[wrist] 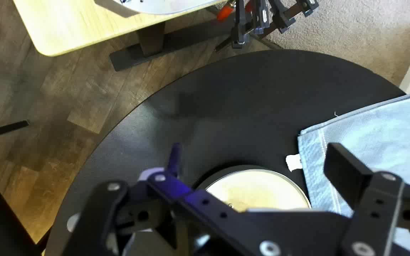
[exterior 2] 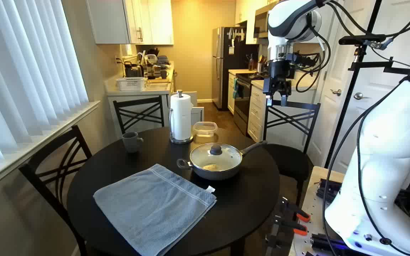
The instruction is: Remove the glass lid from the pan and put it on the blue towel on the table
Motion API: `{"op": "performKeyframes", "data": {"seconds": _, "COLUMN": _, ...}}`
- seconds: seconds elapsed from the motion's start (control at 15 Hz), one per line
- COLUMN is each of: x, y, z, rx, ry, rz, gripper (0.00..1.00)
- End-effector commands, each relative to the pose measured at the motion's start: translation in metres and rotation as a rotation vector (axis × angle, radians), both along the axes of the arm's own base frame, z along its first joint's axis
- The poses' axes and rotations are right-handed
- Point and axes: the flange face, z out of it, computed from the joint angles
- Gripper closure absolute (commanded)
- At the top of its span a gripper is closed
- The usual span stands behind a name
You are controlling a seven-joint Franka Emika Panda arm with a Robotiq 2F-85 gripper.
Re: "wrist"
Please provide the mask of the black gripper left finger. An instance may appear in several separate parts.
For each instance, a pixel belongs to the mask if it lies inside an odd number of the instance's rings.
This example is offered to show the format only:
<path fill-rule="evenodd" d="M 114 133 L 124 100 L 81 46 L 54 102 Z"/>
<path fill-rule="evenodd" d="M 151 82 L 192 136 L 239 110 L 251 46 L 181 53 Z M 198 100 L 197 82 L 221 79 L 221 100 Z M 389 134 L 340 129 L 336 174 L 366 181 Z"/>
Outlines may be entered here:
<path fill-rule="evenodd" d="M 222 201 L 178 180 L 181 149 L 167 167 L 130 187 L 97 185 L 63 251 L 63 256 L 124 256 L 143 231 L 153 231 L 177 256 L 244 252 L 237 217 Z"/>

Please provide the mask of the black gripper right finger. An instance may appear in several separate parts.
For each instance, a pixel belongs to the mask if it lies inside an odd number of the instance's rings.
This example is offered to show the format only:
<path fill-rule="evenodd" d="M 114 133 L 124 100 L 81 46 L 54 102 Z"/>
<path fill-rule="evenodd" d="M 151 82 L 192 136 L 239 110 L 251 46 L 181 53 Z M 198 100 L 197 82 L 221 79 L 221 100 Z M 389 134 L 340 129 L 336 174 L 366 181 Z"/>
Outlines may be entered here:
<path fill-rule="evenodd" d="M 370 171 L 339 143 L 326 150 L 323 173 L 353 210 L 340 242 L 345 256 L 409 255 L 395 244 L 397 228 L 410 234 L 410 185 L 387 171 Z"/>

